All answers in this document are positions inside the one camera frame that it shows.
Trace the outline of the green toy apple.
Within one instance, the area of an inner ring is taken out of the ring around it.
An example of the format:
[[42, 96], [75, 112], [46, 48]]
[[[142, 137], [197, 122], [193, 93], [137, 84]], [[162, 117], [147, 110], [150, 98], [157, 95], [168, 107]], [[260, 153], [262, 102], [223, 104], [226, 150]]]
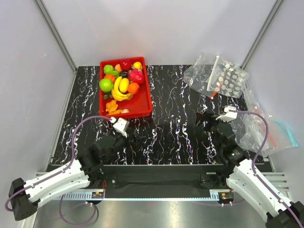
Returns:
[[111, 79], [103, 78], [99, 82], [99, 87], [100, 87], [101, 91], [103, 91], [104, 93], [108, 93], [108, 92], [111, 92], [111, 90], [114, 87], [114, 84], [113, 84], [113, 81]]

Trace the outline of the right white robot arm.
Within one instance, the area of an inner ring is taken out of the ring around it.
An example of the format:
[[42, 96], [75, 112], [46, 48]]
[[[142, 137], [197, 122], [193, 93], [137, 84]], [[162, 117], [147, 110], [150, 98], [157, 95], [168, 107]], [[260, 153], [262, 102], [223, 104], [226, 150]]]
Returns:
[[250, 159], [248, 152], [236, 144], [229, 123], [238, 113], [229, 108], [221, 115], [197, 114], [196, 125], [206, 124], [204, 131], [213, 137], [216, 161], [224, 166], [217, 172], [216, 184], [239, 193], [258, 212], [267, 228], [302, 228], [304, 205], [299, 201], [292, 202], [278, 190], [259, 171], [256, 159]]

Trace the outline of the polka dot zip bag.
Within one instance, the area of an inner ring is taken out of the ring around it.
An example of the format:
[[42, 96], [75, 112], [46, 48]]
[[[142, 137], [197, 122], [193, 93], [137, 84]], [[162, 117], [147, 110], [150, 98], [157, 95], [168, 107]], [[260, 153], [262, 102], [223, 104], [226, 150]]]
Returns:
[[250, 74], [221, 56], [216, 56], [207, 79], [207, 91], [239, 98]]

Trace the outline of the yellow toy banana bunch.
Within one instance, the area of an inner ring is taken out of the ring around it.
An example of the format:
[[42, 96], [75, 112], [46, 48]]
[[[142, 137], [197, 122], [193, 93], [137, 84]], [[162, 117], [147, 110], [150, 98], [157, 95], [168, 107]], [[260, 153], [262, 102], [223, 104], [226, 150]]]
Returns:
[[118, 77], [114, 83], [114, 87], [111, 91], [113, 99], [116, 101], [124, 101], [124, 100], [130, 100], [133, 97], [132, 93], [123, 94], [119, 91], [119, 84], [122, 80], [122, 77]]

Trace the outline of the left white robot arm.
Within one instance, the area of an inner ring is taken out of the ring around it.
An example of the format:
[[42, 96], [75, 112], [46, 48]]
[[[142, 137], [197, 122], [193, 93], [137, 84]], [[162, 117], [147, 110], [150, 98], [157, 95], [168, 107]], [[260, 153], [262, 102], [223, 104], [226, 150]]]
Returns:
[[104, 164], [120, 149], [136, 144], [133, 134], [106, 135], [81, 152], [72, 163], [31, 180], [17, 178], [11, 183], [9, 204], [16, 221], [33, 215], [38, 208], [66, 193], [86, 187], [98, 188], [104, 182]]

